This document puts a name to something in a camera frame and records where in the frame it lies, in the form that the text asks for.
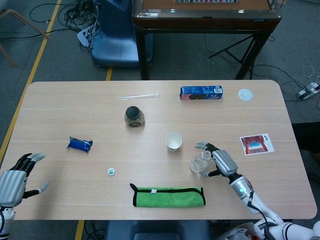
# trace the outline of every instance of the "robotic hand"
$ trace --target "robotic hand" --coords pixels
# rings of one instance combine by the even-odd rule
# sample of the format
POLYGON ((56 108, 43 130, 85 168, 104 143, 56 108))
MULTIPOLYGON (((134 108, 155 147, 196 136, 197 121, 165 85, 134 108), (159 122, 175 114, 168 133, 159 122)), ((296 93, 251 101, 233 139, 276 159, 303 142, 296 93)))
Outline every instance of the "robotic hand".
POLYGON ((25 154, 10 170, 4 171, 0 176, 0 240, 9 237, 15 218, 13 208, 18 206, 22 199, 40 194, 49 186, 50 182, 47 181, 38 189, 26 191, 30 172, 45 156, 41 152, 25 154))
POLYGON ((251 214, 261 214, 263 219, 254 224, 254 230, 260 239, 268 240, 309 240, 312 237, 320 237, 320 221, 313 230, 284 222, 276 213, 271 211, 254 191, 249 180, 237 173, 238 166, 225 150, 220 150, 211 143, 198 142, 196 149, 210 151, 216 170, 212 172, 202 171, 204 177, 222 175, 229 178, 229 184, 248 208, 251 214))

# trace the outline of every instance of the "white lid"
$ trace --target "white lid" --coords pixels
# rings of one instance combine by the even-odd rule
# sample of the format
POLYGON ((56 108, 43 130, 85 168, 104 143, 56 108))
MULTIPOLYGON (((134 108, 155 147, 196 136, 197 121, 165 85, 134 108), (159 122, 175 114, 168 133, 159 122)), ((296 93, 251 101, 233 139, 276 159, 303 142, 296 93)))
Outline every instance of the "white lid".
POLYGON ((254 97, 254 94, 249 89, 243 88, 239 91, 238 96, 242 101, 249 102, 254 97))
POLYGON ((112 168, 112 167, 110 167, 110 168, 108 169, 108 174, 109 174, 110 176, 114 175, 115 172, 116 172, 115 169, 112 168))

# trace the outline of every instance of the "green cloth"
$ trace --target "green cloth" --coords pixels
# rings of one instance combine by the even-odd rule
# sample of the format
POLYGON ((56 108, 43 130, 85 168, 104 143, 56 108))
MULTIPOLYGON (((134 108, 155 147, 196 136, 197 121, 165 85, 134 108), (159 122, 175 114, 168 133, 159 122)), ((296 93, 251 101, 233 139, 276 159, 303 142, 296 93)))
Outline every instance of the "green cloth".
POLYGON ((133 205, 145 208, 187 208, 206 205, 202 187, 136 187, 133 205))

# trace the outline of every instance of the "white cup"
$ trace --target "white cup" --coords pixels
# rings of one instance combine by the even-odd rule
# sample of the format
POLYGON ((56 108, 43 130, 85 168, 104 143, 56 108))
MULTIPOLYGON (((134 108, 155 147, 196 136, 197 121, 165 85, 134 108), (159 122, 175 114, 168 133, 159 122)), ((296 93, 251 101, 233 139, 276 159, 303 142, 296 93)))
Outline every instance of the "white cup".
POLYGON ((170 132, 165 138, 165 143, 169 151, 177 151, 182 145, 182 137, 176 132, 170 132))

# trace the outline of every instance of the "blue chair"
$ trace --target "blue chair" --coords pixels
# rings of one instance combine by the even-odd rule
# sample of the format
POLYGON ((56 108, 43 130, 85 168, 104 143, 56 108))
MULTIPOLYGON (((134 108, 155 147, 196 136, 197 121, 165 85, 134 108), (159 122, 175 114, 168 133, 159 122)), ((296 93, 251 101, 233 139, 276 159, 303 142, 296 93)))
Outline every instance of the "blue chair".
POLYGON ((208 220, 111 220, 105 240, 211 240, 208 220))
MULTIPOLYGON (((101 32, 93 38, 93 62, 102 67, 139 67, 132 0, 94 0, 94 4, 100 4, 101 32)), ((145 41, 150 65, 154 56, 154 34, 147 34, 145 41)))

